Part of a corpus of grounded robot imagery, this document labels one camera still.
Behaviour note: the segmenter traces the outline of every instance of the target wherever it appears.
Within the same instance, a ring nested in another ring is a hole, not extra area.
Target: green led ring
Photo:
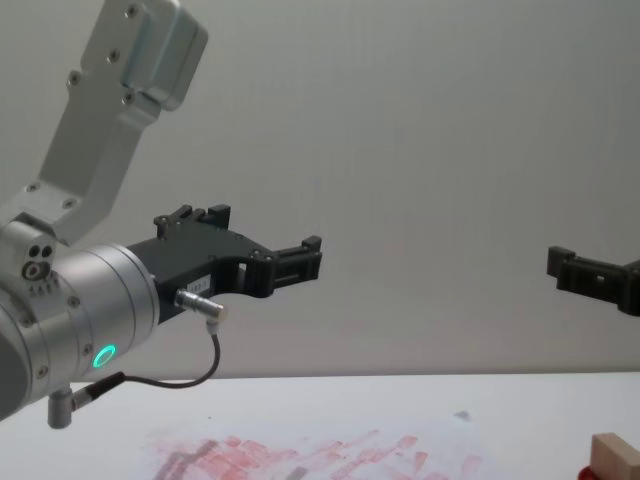
[[[117,351],[118,349],[113,344],[103,347],[93,359],[93,368],[104,367],[113,357],[116,356]]]

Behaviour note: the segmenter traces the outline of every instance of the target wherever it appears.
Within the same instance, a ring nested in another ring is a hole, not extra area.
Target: silver cylinder
[[[151,274],[119,246],[72,253],[46,281],[0,278],[0,420],[145,341],[159,311]]]

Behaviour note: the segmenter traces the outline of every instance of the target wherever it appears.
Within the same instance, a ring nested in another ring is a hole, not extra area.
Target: black cable
[[[150,385],[152,387],[170,388],[173,390],[178,390],[181,388],[191,388],[191,387],[200,385],[201,383],[204,383],[207,380],[209,380],[209,378],[211,378],[213,374],[216,373],[216,370],[218,370],[218,365],[220,365],[220,357],[221,357],[220,340],[218,339],[218,335],[212,335],[211,339],[213,340],[213,348],[214,348],[213,365],[211,366],[211,368],[207,373],[205,373],[202,377],[198,378],[197,380],[193,380],[191,382],[184,382],[184,383],[167,383],[167,382],[159,382],[157,380],[151,380],[149,378],[125,375],[124,381],[142,383],[144,385]]]

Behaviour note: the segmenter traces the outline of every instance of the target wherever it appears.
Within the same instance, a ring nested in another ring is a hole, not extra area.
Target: silver connector
[[[204,315],[213,323],[223,322],[229,314],[229,310],[225,306],[186,290],[178,290],[174,303],[176,307]]]

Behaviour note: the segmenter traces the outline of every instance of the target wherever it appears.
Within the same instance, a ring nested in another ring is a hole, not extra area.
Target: wooden block
[[[615,433],[594,435],[591,470],[600,480],[640,480],[640,452]]]

